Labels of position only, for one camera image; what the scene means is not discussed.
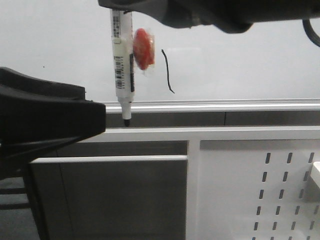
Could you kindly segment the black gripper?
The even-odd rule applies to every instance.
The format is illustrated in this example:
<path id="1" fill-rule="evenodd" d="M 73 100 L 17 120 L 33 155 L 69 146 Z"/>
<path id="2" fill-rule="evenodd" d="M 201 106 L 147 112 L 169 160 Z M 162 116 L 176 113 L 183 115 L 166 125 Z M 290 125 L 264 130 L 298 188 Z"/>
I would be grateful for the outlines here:
<path id="1" fill-rule="evenodd" d="M 191 0 L 192 22 L 215 26 L 227 34 L 242 34 L 254 23 L 309 20 L 320 17 L 319 0 L 254 0 L 249 8 L 249 22 L 233 15 L 226 0 Z"/>

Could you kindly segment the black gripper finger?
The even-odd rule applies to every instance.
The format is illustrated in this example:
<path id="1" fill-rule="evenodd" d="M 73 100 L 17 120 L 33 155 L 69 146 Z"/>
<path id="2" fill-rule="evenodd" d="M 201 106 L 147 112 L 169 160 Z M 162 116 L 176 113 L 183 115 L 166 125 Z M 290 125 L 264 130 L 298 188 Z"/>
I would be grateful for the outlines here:
<path id="1" fill-rule="evenodd" d="M 83 86 L 31 77 L 8 67 L 0 68 L 0 85 L 46 97 L 58 97 L 71 100 L 86 99 L 86 90 Z"/>
<path id="2" fill-rule="evenodd" d="M 142 13 L 176 29 L 193 26 L 191 11 L 176 0 L 98 0 L 98 4 L 108 9 Z"/>
<path id="3" fill-rule="evenodd" d="M 0 88 L 0 178 L 55 149 L 103 133 L 106 107 L 83 98 Z"/>

